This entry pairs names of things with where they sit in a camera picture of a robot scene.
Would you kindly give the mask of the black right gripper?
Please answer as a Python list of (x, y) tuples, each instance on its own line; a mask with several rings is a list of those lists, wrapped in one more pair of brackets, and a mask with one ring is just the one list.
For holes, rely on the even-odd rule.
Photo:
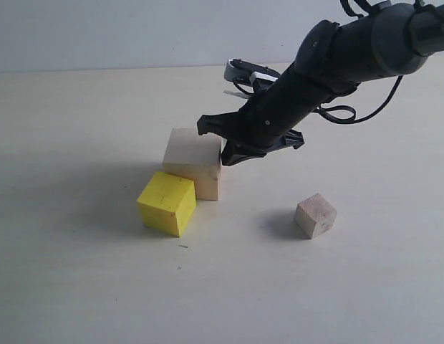
[(353, 93), (358, 82), (336, 75), (307, 74), (290, 65), (268, 88), (259, 90), (234, 112), (202, 115), (199, 135), (214, 133), (226, 139), (221, 153), (223, 166), (263, 158), (266, 153), (304, 143), (293, 129), (323, 103)]

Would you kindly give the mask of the right robot arm black grey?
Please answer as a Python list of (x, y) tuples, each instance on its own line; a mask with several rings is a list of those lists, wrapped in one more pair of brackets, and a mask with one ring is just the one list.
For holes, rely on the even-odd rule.
[(400, 81), (444, 51), (444, 4), (360, 1), (360, 13), (346, 1), (342, 7), (352, 21), (320, 21), (283, 72), (242, 59), (227, 61), (225, 79), (240, 91), (251, 87), (248, 100), (235, 112), (203, 115), (197, 122), (199, 135), (226, 140), (223, 165), (300, 148), (304, 139), (295, 126), (311, 113), (339, 125), (358, 123), (356, 115), (334, 117), (332, 101), (351, 95), (363, 82)]

